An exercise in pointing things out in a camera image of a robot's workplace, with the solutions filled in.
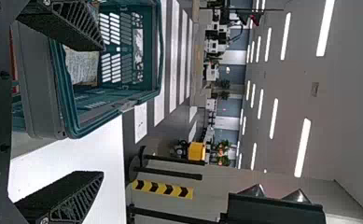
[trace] ceiling light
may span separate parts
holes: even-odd
[[[262,10],[264,10],[266,7],[266,0],[262,0]]]
[[[247,47],[247,61],[245,63],[248,63],[250,61],[250,45]]]
[[[288,41],[289,23],[291,22],[291,13],[286,14],[286,24],[284,26],[283,45],[281,47],[280,59],[284,60],[286,57],[286,42]]]
[[[260,114],[262,113],[262,101],[263,101],[263,89],[260,89],[259,105],[258,105],[258,119],[260,119]]]
[[[258,37],[258,44],[257,44],[257,58],[256,63],[259,63],[259,53],[260,53],[260,36]]]
[[[251,47],[251,57],[250,57],[251,63],[254,61],[254,48],[255,48],[255,41],[253,41],[253,45]]]
[[[237,164],[237,169],[239,169],[239,170],[242,167],[242,157],[243,157],[243,153],[240,153],[240,155],[239,155],[239,163]]]
[[[245,133],[245,117],[244,117],[244,121],[243,121],[243,135]]]
[[[248,99],[250,98],[250,80],[248,80],[247,82],[247,92],[245,93],[245,100],[248,101]]]
[[[269,48],[271,47],[272,27],[268,29],[268,38],[266,39],[265,62],[269,60]]]
[[[324,7],[323,21],[321,23],[320,37],[318,38],[317,57],[323,57],[326,53],[330,23],[332,20],[335,0],[327,0]]]
[[[242,122],[243,122],[243,113],[244,113],[244,110],[242,109],[241,114],[240,114],[240,125],[242,125]]]
[[[255,157],[257,155],[257,143],[254,143],[253,146],[253,156],[251,158],[251,170],[254,170],[254,166],[255,166]]]
[[[301,177],[304,159],[306,155],[307,143],[309,141],[310,128],[312,122],[309,119],[303,121],[302,133],[300,135],[300,148],[298,149],[297,164],[295,165],[295,177]]]
[[[274,99],[273,103],[273,112],[272,112],[272,121],[271,121],[271,130],[269,131],[269,137],[273,139],[274,135],[274,127],[276,126],[276,118],[277,118],[277,107],[279,105],[279,100],[277,98]]]
[[[259,9],[259,0],[257,0],[257,6],[256,9]]]
[[[254,107],[254,98],[255,98],[255,84],[253,84],[253,90],[251,92],[251,104],[250,104],[251,108]]]

